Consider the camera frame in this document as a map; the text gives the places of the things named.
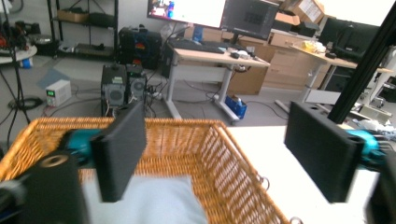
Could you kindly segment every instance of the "monitor screen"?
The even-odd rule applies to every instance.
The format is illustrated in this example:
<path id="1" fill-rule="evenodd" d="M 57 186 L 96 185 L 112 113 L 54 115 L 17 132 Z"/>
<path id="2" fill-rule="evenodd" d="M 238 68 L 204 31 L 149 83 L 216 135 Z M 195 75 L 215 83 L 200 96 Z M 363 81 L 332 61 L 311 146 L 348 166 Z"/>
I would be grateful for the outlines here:
<path id="1" fill-rule="evenodd" d="M 354 21 L 327 19 L 318 41 L 338 58 L 358 63 L 379 27 Z"/>
<path id="2" fill-rule="evenodd" d="M 278 4 L 262 0 L 228 0 L 221 29 L 235 35 L 267 40 L 278 9 Z"/>
<path id="3" fill-rule="evenodd" d="M 148 0 L 148 17 L 220 28 L 226 0 Z"/>

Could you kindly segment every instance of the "keyboard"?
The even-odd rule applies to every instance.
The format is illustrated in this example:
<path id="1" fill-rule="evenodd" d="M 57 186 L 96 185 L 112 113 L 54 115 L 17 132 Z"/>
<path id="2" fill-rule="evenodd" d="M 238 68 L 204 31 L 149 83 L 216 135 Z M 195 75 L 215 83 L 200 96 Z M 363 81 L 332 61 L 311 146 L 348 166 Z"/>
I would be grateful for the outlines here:
<path id="1" fill-rule="evenodd" d="M 245 47 L 242 47 L 237 44 L 230 44 L 230 43 L 225 43 L 225 42 L 202 41 L 201 44 L 204 46 L 212 46 L 212 47 L 222 48 L 222 49 L 233 48 L 233 49 L 237 49 L 237 50 L 247 51 L 247 49 Z"/>
<path id="2" fill-rule="evenodd" d="M 175 49 L 189 49 L 189 50 L 197 50 L 197 51 L 217 53 L 217 54 L 224 53 L 224 51 L 219 49 L 218 47 L 199 45 L 191 40 L 170 39 L 168 43 L 170 46 L 172 46 Z"/>

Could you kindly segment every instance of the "desktop computer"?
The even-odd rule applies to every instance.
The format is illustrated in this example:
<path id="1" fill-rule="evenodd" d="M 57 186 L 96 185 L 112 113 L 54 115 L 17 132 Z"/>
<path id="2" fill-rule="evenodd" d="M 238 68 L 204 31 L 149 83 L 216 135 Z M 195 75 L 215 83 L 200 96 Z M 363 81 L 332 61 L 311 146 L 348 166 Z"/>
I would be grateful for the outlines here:
<path id="1" fill-rule="evenodd" d="M 123 27 L 119 37 L 118 63 L 141 64 L 143 68 L 151 70 L 158 68 L 163 42 L 159 33 Z"/>
<path id="2" fill-rule="evenodd" d="M 114 117 L 112 112 L 116 111 L 119 106 L 126 104 L 126 87 L 127 78 L 124 65 L 112 64 L 103 66 L 101 82 L 103 117 Z"/>
<path id="3" fill-rule="evenodd" d="M 144 101 L 147 87 L 147 77 L 143 74 L 143 67 L 139 64 L 126 64 L 128 80 L 128 102 Z"/>

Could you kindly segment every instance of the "white box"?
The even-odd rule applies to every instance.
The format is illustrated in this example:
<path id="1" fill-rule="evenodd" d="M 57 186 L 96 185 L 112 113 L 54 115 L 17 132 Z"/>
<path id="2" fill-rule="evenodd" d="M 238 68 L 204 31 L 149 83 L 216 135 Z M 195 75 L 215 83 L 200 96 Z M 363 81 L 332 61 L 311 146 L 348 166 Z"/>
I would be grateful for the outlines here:
<path id="1" fill-rule="evenodd" d="M 59 106 L 72 97 L 70 81 L 59 80 L 46 88 L 47 104 Z"/>

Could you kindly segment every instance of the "black pole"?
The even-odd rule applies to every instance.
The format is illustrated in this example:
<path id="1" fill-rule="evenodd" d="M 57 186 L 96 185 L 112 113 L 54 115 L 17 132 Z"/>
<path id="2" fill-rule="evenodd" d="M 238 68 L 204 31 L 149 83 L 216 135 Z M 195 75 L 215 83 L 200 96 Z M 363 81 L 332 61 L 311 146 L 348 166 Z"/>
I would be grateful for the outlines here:
<path id="1" fill-rule="evenodd" d="M 386 55 L 389 46 L 396 42 L 396 3 L 382 22 L 377 34 L 363 58 L 359 62 L 352 78 L 346 84 L 340 97 L 329 114 L 329 119 L 340 124 L 347 117 L 361 93 L 369 84 L 375 70 Z"/>

